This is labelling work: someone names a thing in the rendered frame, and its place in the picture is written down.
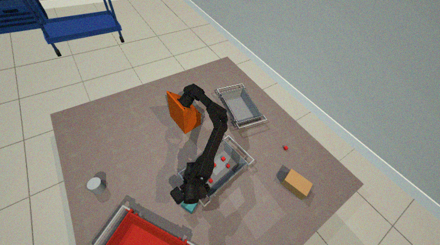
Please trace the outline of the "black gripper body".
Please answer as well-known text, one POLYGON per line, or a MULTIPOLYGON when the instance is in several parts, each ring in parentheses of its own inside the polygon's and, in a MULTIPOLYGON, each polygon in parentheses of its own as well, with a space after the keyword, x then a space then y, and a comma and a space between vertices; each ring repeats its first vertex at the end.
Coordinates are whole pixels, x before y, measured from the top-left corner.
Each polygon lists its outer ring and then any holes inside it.
MULTIPOLYGON (((184 177, 183 177, 184 180, 184 177)), ((187 184, 185 180, 183 181, 185 185, 187 184)), ((184 185, 184 186, 185 186, 184 185)), ((175 187, 172 191, 170 191, 170 195, 175 200, 175 202, 179 205, 184 200, 184 186, 181 187, 182 190, 180 190, 178 187, 175 187)))

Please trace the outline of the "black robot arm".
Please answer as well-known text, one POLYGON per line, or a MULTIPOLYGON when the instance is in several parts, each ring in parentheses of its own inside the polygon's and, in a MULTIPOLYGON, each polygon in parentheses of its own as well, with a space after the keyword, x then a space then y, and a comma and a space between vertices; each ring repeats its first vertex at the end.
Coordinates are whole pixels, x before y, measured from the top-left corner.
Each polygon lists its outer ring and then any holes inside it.
POLYGON ((213 131, 206 144, 205 150, 195 162, 187 163, 184 172, 184 203, 194 204, 199 202, 209 193, 210 186, 207 183, 214 169, 214 158, 221 143, 224 133, 227 131, 227 110, 215 102, 211 101, 203 89, 195 84, 184 87, 184 94, 177 99, 183 106, 190 108, 194 100, 201 101, 206 107, 211 121, 213 131), (221 121, 220 121, 221 120, 221 121), (202 179, 199 179, 200 176, 202 179))

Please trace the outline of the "grey cylinder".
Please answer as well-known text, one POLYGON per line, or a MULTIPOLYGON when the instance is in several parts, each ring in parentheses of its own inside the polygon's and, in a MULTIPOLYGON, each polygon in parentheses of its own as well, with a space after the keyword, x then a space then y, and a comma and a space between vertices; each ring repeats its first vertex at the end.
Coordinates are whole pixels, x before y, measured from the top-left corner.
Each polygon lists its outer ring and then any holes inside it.
POLYGON ((100 178, 94 177, 88 181, 87 187, 95 195, 99 195, 105 191, 106 185, 103 183, 103 181, 100 178))

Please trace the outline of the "small teal block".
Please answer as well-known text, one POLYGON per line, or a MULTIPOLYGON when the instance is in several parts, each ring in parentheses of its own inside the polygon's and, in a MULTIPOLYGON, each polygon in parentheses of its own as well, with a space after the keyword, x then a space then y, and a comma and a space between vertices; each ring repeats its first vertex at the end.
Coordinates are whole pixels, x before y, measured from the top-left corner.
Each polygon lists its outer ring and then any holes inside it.
POLYGON ((196 208, 197 205, 198 205, 198 202, 197 202, 197 203, 194 203, 194 204, 186 204, 186 203, 184 203, 183 201, 182 201, 181 204, 180 204, 180 206, 181 206, 184 210, 186 210, 187 212, 189 212, 190 214, 192 214, 192 213, 194 212, 194 210, 195 210, 195 208, 196 208))

